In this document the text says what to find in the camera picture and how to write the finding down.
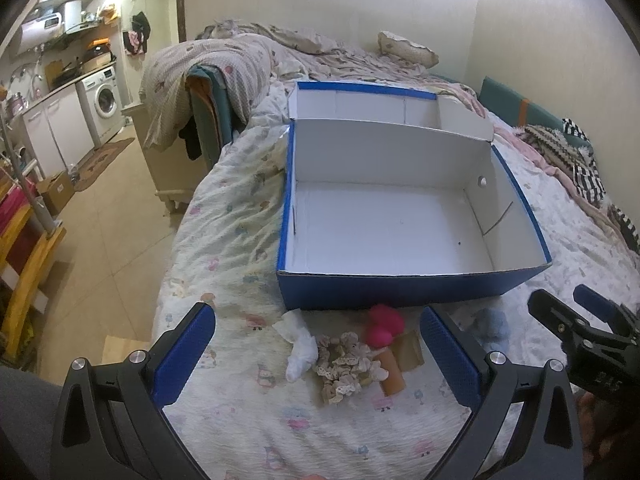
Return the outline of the person right hand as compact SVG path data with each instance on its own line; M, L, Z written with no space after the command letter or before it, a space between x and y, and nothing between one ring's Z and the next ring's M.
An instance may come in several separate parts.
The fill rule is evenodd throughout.
M585 479L639 478L639 409L575 396Z

